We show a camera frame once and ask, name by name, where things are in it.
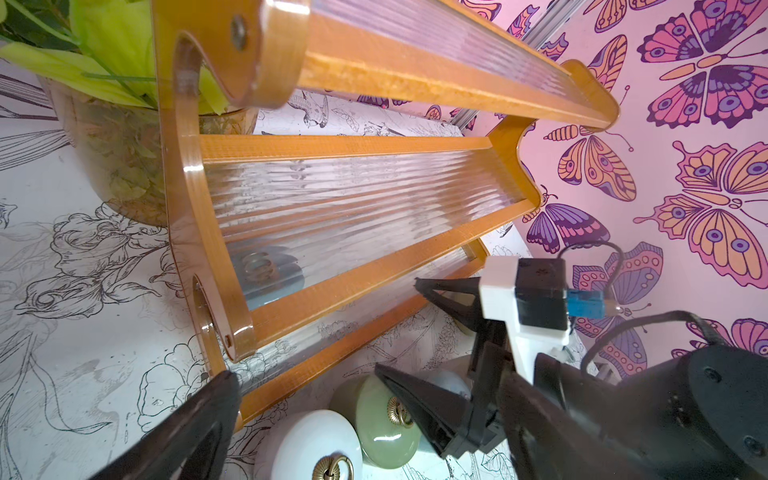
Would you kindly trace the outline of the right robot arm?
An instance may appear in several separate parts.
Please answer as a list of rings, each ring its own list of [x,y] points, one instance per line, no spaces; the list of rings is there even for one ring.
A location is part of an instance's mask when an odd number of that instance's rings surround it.
[[[767,361],[709,326],[706,347],[609,384],[539,354],[531,379],[505,349],[479,278],[420,279],[417,291],[476,333],[469,398],[378,364],[375,374],[441,456],[505,439],[520,479],[763,479]]]

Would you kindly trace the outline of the green tea canister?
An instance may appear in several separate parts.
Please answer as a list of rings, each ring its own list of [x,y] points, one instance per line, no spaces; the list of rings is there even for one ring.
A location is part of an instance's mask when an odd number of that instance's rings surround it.
[[[399,398],[375,375],[345,381],[331,397],[329,409],[353,426],[367,465],[398,469],[418,450],[422,438],[419,427]]]

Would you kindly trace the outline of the white tea canister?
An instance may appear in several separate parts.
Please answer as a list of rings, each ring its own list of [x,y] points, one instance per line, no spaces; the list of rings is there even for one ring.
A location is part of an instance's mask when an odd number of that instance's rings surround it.
[[[350,422],[332,410],[291,415],[259,447],[256,479],[360,479],[363,452]]]

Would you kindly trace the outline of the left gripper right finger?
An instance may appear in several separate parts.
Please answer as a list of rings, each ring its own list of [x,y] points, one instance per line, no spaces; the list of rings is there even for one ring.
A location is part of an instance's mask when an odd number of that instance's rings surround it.
[[[648,472],[611,452],[516,373],[497,392],[519,479],[646,479]]]

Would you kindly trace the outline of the white canister bottom shelf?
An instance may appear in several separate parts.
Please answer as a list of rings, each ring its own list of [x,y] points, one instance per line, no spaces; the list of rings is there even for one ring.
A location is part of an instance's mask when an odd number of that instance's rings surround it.
[[[420,371],[415,376],[442,389],[448,390],[462,398],[471,398],[471,389],[464,377],[446,369]]]

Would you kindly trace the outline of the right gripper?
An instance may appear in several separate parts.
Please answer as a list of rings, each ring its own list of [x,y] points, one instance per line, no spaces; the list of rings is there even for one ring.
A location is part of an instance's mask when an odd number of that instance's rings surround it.
[[[486,324],[479,284],[479,277],[417,278],[414,284],[432,305],[468,331],[479,332],[471,364],[450,362],[436,368],[464,377],[471,389],[469,400],[415,376],[425,370],[408,373],[384,363],[377,364],[374,370],[375,376],[404,404],[430,449],[442,459],[477,451],[488,453],[505,439],[496,395],[511,354],[506,348],[505,324]]]

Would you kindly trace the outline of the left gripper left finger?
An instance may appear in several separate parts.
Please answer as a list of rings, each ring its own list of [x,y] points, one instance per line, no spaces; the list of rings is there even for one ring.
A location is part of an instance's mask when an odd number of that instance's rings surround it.
[[[234,434],[238,376],[216,375],[95,479],[218,479]]]

